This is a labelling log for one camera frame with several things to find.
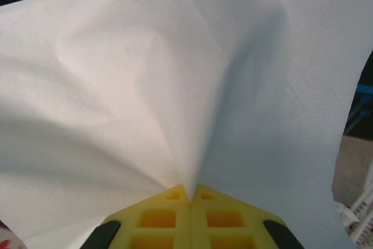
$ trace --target white tissue paper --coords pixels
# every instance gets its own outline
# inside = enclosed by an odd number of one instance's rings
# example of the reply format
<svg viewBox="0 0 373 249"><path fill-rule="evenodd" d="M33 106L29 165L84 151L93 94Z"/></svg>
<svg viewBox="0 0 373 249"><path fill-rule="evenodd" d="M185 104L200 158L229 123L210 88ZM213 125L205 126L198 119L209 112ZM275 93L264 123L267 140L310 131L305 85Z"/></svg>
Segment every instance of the white tissue paper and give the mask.
<svg viewBox="0 0 373 249"><path fill-rule="evenodd" d="M355 248L335 160L373 46L373 0L27 0L0 7L0 219L79 248L183 183Z"/></svg>

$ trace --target black rubber tip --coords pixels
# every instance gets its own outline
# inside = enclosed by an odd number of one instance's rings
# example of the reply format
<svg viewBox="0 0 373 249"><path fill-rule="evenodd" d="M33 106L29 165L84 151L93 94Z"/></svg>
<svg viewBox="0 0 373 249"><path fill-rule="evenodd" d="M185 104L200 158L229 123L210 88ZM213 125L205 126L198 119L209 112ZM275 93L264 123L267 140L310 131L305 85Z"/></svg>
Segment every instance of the black rubber tip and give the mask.
<svg viewBox="0 0 373 249"><path fill-rule="evenodd" d="M271 220L263 224L279 249L304 249L288 227Z"/></svg>
<svg viewBox="0 0 373 249"><path fill-rule="evenodd" d="M118 221L110 221L98 226L80 249L108 249L120 227Z"/></svg>

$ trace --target blue object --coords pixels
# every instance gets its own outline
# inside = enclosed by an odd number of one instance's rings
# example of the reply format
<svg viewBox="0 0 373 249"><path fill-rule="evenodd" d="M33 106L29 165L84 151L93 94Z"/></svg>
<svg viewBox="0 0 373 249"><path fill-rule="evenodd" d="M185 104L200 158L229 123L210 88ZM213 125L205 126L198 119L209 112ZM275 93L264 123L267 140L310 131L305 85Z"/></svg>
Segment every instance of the blue object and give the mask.
<svg viewBox="0 0 373 249"><path fill-rule="evenodd" d="M357 87L356 87L356 92L357 93L373 94L373 86L358 84Z"/></svg>
<svg viewBox="0 0 373 249"><path fill-rule="evenodd" d="M360 97L360 101L363 103L368 103L372 101L372 96L370 94L365 94Z"/></svg>
<svg viewBox="0 0 373 249"><path fill-rule="evenodd" d="M361 110L359 113L361 118L367 117L371 115L371 110Z"/></svg>

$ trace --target square hole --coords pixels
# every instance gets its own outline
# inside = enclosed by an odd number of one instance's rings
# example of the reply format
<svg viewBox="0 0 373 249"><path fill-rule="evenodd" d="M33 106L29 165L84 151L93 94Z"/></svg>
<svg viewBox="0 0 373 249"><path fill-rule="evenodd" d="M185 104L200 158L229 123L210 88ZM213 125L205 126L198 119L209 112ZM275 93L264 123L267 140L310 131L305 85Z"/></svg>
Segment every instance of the square hole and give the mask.
<svg viewBox="0 0 373 249"><path fill-rule="evenodd" d="M149 209L142 213L138 227L175 227L175 225L175 210Z"/></svg>
<svg viewBox="0 0 373 249"><path fill-rule="evenodd" d="M206 213L208 227L243 227L244 220L239 211L212 210Z"/></svg>
<svg viewBox="0 0 373 249"><path fill-rule="evenodd" d="M250 235L219 234L210 236L211 249L257 249Z"/></svg>
<svg viewBox="0 0 373 249"><path fill-rule="evenodd" d="M172 192L166 196L166 199L180 199L180 194L178 192Z"/></svg>
<svg viewBox="0 0 373 249"><path fill-rule="evenodd" d="M155 234L132 236L131 249L173 249L174 237Z"/></svg>

